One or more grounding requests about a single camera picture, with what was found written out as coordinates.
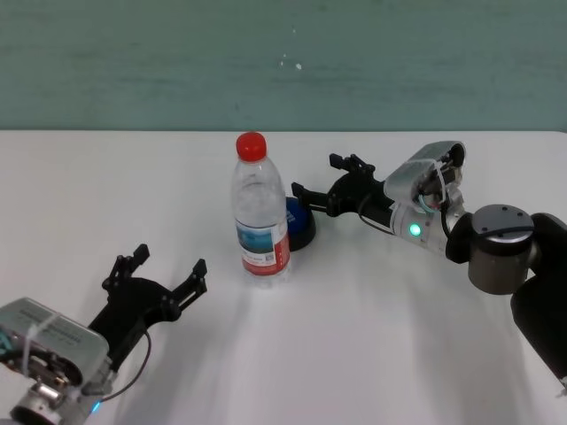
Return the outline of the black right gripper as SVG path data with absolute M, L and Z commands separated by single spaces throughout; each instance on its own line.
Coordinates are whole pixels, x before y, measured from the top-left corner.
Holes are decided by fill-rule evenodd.
M 327 212 L 330 217 L 343 213 L 359 213 L 372 221 L 390 221 L 394 202 L 385 195 L 384 183 L 373 177 L 376 167 L 364 162 L 355 154 L 341 157 L 336 153 L 329 155 L 330 166 L 347 171 L 331 187 L 328 193 L 312 191 L 293 182 L 292 195 L 309 210 Z

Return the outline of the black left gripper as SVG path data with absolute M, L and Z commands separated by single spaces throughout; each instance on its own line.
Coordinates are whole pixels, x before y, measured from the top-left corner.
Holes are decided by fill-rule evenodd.
M 157 323 L 177 321 L 183 311 L 207 292 L 207 266 L 199 259 L 187 279 L 173 290 L 157 282 L 131 277 L 150 257 L 141 243 L 129 256 L 119 255 L 103 280 L 107 303 L 89 324 L 108 343 L 110 369 L 117 372 L 144 332 Z

